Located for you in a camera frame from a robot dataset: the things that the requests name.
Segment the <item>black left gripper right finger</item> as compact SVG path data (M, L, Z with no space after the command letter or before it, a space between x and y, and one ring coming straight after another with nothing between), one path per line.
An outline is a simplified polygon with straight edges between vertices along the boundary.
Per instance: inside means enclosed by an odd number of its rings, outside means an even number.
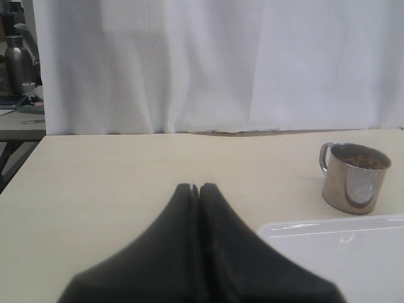
M236 214L215 184L199 192L210 302L344 302L333 283L281 255Z

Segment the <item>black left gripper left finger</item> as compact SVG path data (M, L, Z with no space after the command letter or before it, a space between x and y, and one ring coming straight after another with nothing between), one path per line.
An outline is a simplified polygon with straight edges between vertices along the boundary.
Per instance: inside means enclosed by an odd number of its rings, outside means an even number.
M60 302L197 302L198 190L179 184L124 249L74 276Z

